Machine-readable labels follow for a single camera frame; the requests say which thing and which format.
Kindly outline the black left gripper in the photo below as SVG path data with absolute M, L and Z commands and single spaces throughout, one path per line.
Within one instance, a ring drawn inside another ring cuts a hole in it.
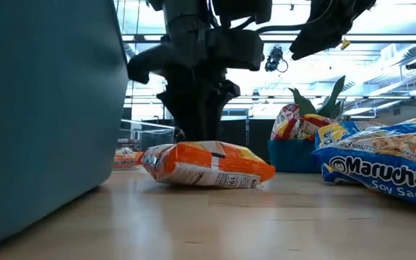
M 253 30 L 208 29 L 164 35 L 159 45 L 130 58 L 127 73 L 130 80 L 146 84 L 149 73 L 160 72 L 167 76 L 172 66 L 182 70 L 210 66 L 257 72 L 264 60 L 263 49 L 263 40 Z M 214 86 L 206 103 L 206 140 L 219 139 L 222 110 L 240 95 L 240 87 L 228 79 Z M 196 88 L 191 84 L 167 84 L 157 98 L 188 141 L 203 140 L 201 103 Z

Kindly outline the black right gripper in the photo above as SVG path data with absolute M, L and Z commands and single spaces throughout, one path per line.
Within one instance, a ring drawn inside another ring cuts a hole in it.
M 337 47 L 353 21 L 375 3 L 376 0 L 311 0 L 307 29 L 290 46 L 292 60 Z

